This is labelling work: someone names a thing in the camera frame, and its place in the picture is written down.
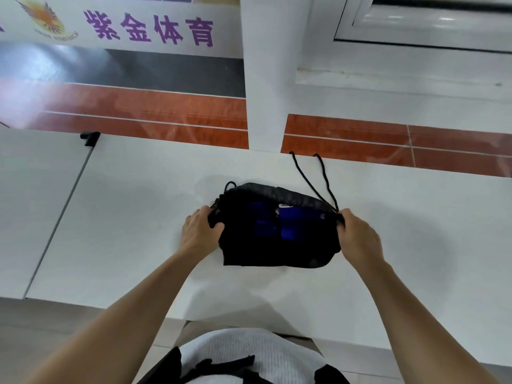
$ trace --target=logo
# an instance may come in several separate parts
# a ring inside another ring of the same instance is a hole
[[[69,41],[78,37],[78,32],[76,31],[71,35],[66,34],[64,24],[62,24],[62,21],[57,17],[57,14],[47,2],[44,4],[37,1],[20,2],[16,0],[16,2],[23,8],[35,24],[50,33],[48,34],[35,29],[35,32],[40,35],[60,41]]]

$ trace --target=person's left hand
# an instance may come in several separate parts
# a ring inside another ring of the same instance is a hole
[[[197,257],[198,262],[212,253],[224,230],[224,224],[219,222],[212,229],[208,224],[208,215],[211,209],[203,206],[196,210],[194,214],[189,215],[181,231],[181,240],[179,252]]]

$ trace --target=table top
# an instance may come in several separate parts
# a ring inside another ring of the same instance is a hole
[[[328,199],[316,158],[298,157]],[[478,360],[512,366],[512,181],[325,159],[340,207],[381,235],[405,284]],[[102,135],[28,296],[106,308],[177,248],[185,217],[228,181],[313,195],[290,155]],[[389,348],[342,255],[320,269],[199,264],[168,316]]]
[[[23,298],[91,148],[0,126],[0,297]]]

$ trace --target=person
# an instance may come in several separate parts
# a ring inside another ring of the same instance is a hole
[[[177,252],[51,356],[28,383],[131,383],[183,283],[217,247],[224,226],[210,228],[209,212],[203,206],[188,216]],[[349,209],[341,214],[342,253],[375,301],[405,383],[497,383],[400,281],[368,223]],[[249,354],[256,360],[247,361]],[[266,330],[234,328],[174,348],[141,382],[319,382],[322,365],[329,368],[320,354]],[[240,371],[247,374],[243,381]],[[327,369],[332,375],[324,382],[347,382],[333,371]]]

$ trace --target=khaki pants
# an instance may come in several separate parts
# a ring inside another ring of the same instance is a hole
[[[196,339],[197,337],[209,333],[210,331],[233,328],[233,326],[217,325],[215,323],[190,321],[187,322],[185,326],[183,326],[183,329],[181,329],[181,333],[176,339],[174,346],[181,347],[186,343]],[[323,356],[321,351],[317,348],[316,344],[310,338],[294,337],[291,335],[284,334],[278,334],[278,336],[286,339],[287,341],[296,343],[297,345],[311,349],[320,354],[321,356]]]

